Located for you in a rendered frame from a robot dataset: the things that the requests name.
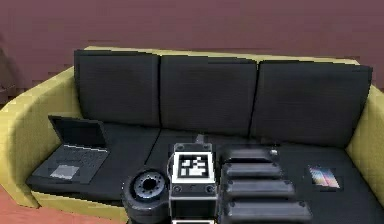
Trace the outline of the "yellow sofa with black cushions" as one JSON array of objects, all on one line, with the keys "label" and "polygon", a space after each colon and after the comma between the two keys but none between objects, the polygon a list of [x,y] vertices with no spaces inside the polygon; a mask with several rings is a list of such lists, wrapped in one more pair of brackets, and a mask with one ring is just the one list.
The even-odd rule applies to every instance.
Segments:
[{"label": "yellow sofa with black cushions", "polygon": [[[103,123],[109,156],[88,184],[33,176],[60,146],[48,116]],[[384,93],[352,60],[89,47],[0,109],[0,185],[27,207],[128,216],[121,187],[163,170],[176,143],[278,151],[311,224],[384,224]],[[342,182],[316,190],[309,166]]]}]

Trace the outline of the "black phone with colourful screen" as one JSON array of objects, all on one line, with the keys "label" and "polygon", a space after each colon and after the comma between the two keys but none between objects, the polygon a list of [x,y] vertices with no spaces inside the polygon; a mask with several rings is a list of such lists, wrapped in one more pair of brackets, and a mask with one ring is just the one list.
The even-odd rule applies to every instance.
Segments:
[{"label": "black phone with colourful screen", "polygon": [[334,174],[333,170],[321,166],[308,167],[311,184],[319,191],[337,192],[343,189],[342,182]]}]

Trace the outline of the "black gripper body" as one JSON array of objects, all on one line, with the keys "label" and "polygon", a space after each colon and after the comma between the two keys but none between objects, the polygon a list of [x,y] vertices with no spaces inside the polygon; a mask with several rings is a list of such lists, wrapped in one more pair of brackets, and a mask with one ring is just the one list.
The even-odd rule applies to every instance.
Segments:
[{"label": "black gripper body", "polygon": [[168,187],[168,178],[157,169],[128,176],[121,187],[127,224],[170,224]]}]

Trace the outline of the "black open laptop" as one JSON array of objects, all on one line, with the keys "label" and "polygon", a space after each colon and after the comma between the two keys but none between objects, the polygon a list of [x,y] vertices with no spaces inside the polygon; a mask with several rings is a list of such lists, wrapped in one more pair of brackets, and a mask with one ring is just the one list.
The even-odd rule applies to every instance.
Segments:
[{"label": "black open laptop", "polygon": [[103,123],[49,115],[60,146],[33,176],[88,184],[109,156]]}]

